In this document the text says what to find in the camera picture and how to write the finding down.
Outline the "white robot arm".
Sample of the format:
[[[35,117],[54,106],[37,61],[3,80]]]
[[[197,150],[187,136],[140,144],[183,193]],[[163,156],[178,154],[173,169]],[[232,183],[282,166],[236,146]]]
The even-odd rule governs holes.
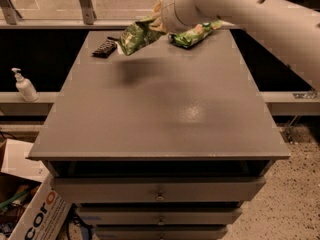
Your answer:
[[[222,20],[254,38],[320,89],[320,13],[286,0],[161,0],[156,23],[168,32]]]

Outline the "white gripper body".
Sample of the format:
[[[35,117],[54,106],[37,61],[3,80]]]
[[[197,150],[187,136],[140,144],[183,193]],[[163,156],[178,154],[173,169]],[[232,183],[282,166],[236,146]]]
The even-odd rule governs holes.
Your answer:
[[[193,0],[163,0],[161,20],[169,32],[184,32],[197,22]]]

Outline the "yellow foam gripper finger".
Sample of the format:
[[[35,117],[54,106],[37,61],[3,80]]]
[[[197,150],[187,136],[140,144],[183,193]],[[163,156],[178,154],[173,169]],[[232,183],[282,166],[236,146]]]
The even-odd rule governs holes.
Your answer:
[[[160,17],[158,18],[153,18],[150,23],[149,23],[149,28],[153,31],[157,31],[157,32],[162,32],[162,33],[166,33],[167,29],[164,26],[162,20]]]
[[[161,8],[162,8],[162,1],[158,0],[156,4],[154,5],[152,12],[149,15],[150,19],[157,19],[161,16]]]

